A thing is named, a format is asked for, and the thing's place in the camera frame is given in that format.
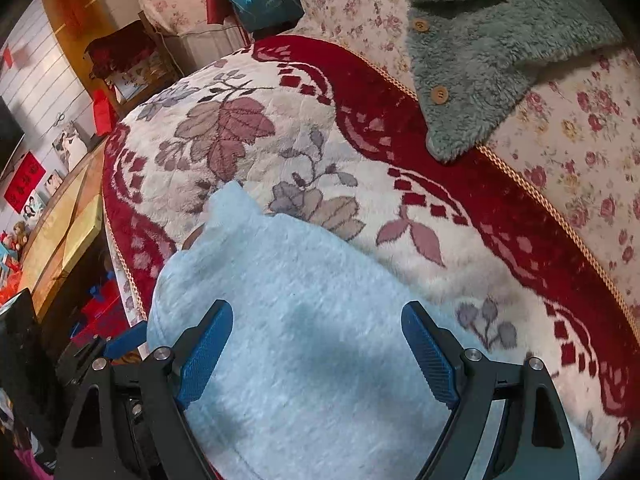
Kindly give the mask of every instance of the orange object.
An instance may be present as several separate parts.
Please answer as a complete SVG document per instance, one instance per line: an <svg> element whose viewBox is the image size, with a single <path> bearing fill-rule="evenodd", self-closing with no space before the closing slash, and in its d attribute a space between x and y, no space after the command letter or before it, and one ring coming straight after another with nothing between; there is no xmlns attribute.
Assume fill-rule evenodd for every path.
<svg viewBox="0 0 640 480"><path fill-rule="evenodd" d="M6 285L3 288L0 288L0 306L4 305L12 297L18 294L21 279L21 270L17 270L16 272L9 274L9 277L6 280Z"/></svg>

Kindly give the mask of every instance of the fluffy cloth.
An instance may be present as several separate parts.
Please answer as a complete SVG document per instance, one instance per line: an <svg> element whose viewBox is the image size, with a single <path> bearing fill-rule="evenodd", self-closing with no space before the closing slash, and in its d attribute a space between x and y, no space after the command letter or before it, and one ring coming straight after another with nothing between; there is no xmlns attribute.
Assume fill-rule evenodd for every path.
<svg viewBox="0 0 640 480"><path fill-rule="evenodd" d="M484 141L540 69L623 39L599 0L410 0L407 49L427 148L448 161ZM411 25L429 23L427 32ZM444 86L446 103L431 99Z"/></svg>
<svg viewBox="0 0 640 480"><path fill-rule="evenodd" d="M217 298L232 305L228 343L186 412L209 461L226 480L415 478L449 415L402 335L402 306L417 296L329 231L264 216L235 182L209 211L203 234L161 271L148 326L151 348L173 345ZM482 478L499 407L469 479ZM597 478L597 453L572 434L581 478Z"/></svg>

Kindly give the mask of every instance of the picture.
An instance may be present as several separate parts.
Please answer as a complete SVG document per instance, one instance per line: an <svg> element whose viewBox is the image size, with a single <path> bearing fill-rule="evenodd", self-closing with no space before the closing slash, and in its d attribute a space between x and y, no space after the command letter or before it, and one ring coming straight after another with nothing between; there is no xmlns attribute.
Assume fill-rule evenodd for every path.
<svg viewBox="0 0 640 480"><path fill-rule="evenodd" d="M40 220L40 217L42 216L44 207L44 202L38 195L38 192L32 191L24 205L24 208L22 208L22 216L24 216L24 219L27 222L27 227L30 229L36 227L38 220Z"/></svg>
<svg viewBox="0 0 640 480"><path fill-rule="evenodd" d="M73 123L62 126L59 136L53 141L53 149L69 171L78 165L88 151Z"/></svg>
<svg viewBox="0 0 640 480"><path fill-rule="evenodd" d="M44 187L50 196L53 196L61 185L62 179L57 171L51 173L44 182Z"/></svg>

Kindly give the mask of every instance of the red paper decoration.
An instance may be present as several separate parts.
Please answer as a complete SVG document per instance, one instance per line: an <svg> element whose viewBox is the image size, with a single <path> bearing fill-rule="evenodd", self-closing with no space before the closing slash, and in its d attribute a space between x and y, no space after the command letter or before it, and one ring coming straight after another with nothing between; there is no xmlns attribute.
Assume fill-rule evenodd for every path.
<svg viewBox="0 0 640 480"><path fill-rule="evenodd" d="M15 172L11 184L4 192L5 200L17 213L21 213L31 191L36 189L44 174L44 168L33 156L33 153L27 152L20 163L20 167Z"/></svg>

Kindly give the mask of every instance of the black screen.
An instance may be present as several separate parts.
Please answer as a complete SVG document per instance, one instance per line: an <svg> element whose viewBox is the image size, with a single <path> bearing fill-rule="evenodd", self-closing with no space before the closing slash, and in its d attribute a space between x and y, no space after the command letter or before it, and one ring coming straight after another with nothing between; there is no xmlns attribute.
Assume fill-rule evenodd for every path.
<svg viewBox="0 0 640 480"><path fill-rule="evenodd" d="M0 98L0 173L9 162L24 132Z"/></svg>

